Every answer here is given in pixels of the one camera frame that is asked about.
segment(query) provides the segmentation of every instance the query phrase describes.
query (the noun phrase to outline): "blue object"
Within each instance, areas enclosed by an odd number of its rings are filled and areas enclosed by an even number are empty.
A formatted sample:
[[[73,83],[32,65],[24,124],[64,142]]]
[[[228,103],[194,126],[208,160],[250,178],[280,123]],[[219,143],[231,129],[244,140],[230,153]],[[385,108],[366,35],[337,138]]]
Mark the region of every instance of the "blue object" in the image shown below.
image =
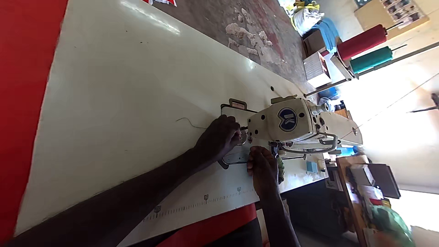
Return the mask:
[[[318,172],[318,170],[317,170],[317,163],[312,162],[312,161],[307,161],[306,162],[306,170],[309,171],[309,172],[317,173]]]
[[[352,156],[355,154],[354,148],[337,148],[337,150],[342,152],[339,156]]]
[[[322,34],[323,41],[325,42],[326,50],[330,53],[335,53],[337,51],[337,43],[335,38],[338,37],[338,31],[329,18],[323,18],[319,24],[315,24],[311,30],[320,30]]]
[[[321,91],[319,93],[320,98],[327,97],[330,100],[332,100],[337,95],[338,95],[338,93],[337,93],[337,89],[335,87],[328,88],[328,89]]]

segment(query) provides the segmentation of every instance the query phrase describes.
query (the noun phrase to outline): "sewing machine logo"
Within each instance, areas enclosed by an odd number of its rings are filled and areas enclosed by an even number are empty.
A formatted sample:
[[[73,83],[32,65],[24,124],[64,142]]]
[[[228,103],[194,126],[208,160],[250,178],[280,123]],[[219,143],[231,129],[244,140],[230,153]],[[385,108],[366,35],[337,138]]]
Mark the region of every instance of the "sewing machine logo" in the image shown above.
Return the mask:
[[[296,128],[297,125],[297,115],[293,109],[285,107],[279,111],[277,116],[282,120],[279,124],[279,128],[285,132],[290,132]]]

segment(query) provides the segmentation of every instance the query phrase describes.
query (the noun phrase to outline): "green fabric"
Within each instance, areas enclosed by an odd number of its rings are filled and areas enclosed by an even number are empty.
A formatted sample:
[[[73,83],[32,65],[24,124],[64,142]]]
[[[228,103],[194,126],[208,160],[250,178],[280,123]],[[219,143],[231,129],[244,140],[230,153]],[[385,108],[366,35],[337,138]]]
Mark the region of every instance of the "green fabric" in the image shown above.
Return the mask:
[[[391,208],[372,206],[372,222],[377,229],[393,237],[401,247],[415,247],[411,231],[401,216]]]
[[[392,50],[389,47],[384,47],[368,53],[364,56],[351,60],[351,67],[355,74],[363,72],[367,69],[373,68],[393,58]]]

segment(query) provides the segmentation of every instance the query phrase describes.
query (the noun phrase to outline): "sewing machine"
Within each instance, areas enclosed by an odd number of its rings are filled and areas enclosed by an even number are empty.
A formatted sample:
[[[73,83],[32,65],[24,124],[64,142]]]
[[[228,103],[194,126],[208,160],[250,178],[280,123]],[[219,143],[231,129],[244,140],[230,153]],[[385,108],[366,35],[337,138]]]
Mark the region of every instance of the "sewing machine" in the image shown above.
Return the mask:
[[[224,169],[246,163],[253,145],[266,147],[282,159],[291,159],[331,152],[341,144],[363,143],[357,124],[330,112],[326,104],[315,105],[296,95],[273,98],[271,104],[260,112],[248,110],[245,102],[235,99],[221,106],[221,114],[234,116],[242,126],[241,144],[219,161]]]

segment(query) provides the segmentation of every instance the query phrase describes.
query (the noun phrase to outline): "metal rod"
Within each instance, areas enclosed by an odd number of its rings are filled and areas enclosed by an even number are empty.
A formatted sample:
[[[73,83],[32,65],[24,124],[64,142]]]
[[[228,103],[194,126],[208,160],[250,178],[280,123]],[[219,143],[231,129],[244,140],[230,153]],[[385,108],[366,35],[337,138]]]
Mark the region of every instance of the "metal rod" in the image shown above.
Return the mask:
[[[392,30],[392,29],[394,29],[395,27],[398,27],[399,25],[401,25],[401,24],[403,24],[404,22],[399,22],[399,23],[397,23],[397,24],[395,24],[395,25],[393,25],[393,26],[391,26],[391,27],[389,27],[389,28],[386,28],[385,30],[386,31],[389,31],[389,30]]]
[[[412,56],[415,56],[415,55],[418,55],[418,54],[422,54],[422,53],[427,52],[427,51],[429,51],[429,50],[431,50],[431,49],[437,48],[438,46],[439,46],[439,42],[436,42],[436,43],[431,44],[431,45],[429,45],[429,46],[426,46],[426,47],[424,47],[424,48],[422,48],[422,49],[419,49],[419,50],[417,50],[417,51],[411,52],[411,53],[406,54],[406,55],[404,55],[404,56],[401,56],[401,57],[399,57],[399,58],[396,58],[396,59],[393,59],[393,60],[387,61],[387,62],[385,62],[385,63],[382,63],[382,64],[380,64],[380,65],[377,65],[377,66],[375,66],[375,67],[373,67],[373,68],[371,68],[371,69],[365,70],[365,71],[359,73],[357,76],[358,76],[358,77],[363,76],[363,75],[365,75],[365,74],[367,74],[367,73],[370,73],[370,72],[375,71],[375,70],[377,70],[377,69],[384,68],[384,67],[386,67],[386,66],[389,66],[389,65],[391,65],[391,64],[394,64],[394,63],[399,62],[399,61],[401,61],[401,60],[404,60],[404,59],[406,59],[406,58],[409,58],[409,57],[412,57]],[[305,96],[305,98],[306,98],[306,97],[308,97],[308,96],[311,96],[311,95],[314,95],[314,94],[320,93],[321,91],[324,91],[324,90],[329,89],[329,88],[331,88],[331,87],[338,86],[338,85],[340,85],[340,84],[342,84],[342,83],[344,83],[344,82],[346,82],[346,81],[348,81],[348,80],[343,79],[343,80],[341,80],[341,81],[339,81],[339,82],[336,82],[336,83],[333,83],[333,84],[329,84],[329,85],[326,85],[326,86],[324,86],[324,87],[319,87],[319,89],[316,89],[315,91],[312,91],[312,92],[310,92],[310,93],[308,93],[308,94],[304,94],[304,96]]]
[[[344,83],[344,82],[346,82],[346,81],[348,81],[348,80],[343,79],[343,80],[341,80],[341,81],[339,81],[339,82],[336,82],[336,83],[333,83],[333,84],[329,84],[329,85],[326,85],[326,86],[324,86],[324,87],[320,87],[319,89],[316,89],[315,91],[312,91],[312,92],[310,92],[310,93],[308,93],[308,94],[305,94],[305,98],[308,97],[308,96],[311,96],[311,95],[313,95],[313,94],[318,94],[318,93],[320,93],[321,91],[325,91],[326,89],[329,89],[329,88],[331,88],[331,87],[338,86],[338,85],[340,85],[340,84],[342,84],[342,83]]]
[[[393,49],[392,52],[393,52],[393,51],[396,51],[396,50],[398,50],[398,49],[401,49],[401,48],[403,48],[403,47],[406,47],[406,46],[408,46],[408,44],[405,44],[405,45],[402,45],[402,46],[400,46],[400,47],[397,47],[397,48]]]
[[[404,55],[404,56],[401,56],[401,57],[399,57],[399,58],[395,58],[395,59],[393,59],[393,60],[390,60],[390,61],[387,61],[387,62],[382,63],[382,64],[380,64],[380,65],[377,65],[377,66],[375,66],[375,67],[373,67],[373,68],[371,68],[371,69],[365,70],[365,71],[359,73],[358,76],[363,76],[363,75],[365,75],[365,74],[367,74],[367,73],[370,73],[370,72],[375,71],[375,70],[377,70],[377,69],[384,68],[384,67],[386,67],[386,66],[389,66],[389,65],[391,65],[391,64],[394,64],[394,63],[399,62],[399,61],[401,61],[401,60],[404,60],[404,59],[406,59],[406,58],[409,58],[409,57],[412,57],[412,56],[415,56],[415,55],[418,55],[418,54],[422,54],[422,53],[427,52],[427,51],[429,51],[429,50],[431,50],[431,49],[437,48],[438,46],[439,46],[439,42],[436,42],[436,43],[431,44],[431,45],[429,45],[429,46],[426,46],[426,47],[424,47],[424,48],[422,48],[422,49],[419,49],[419,50],[417,50],[417,51],[411,52],[411,53],[406,54],[406,55]]]

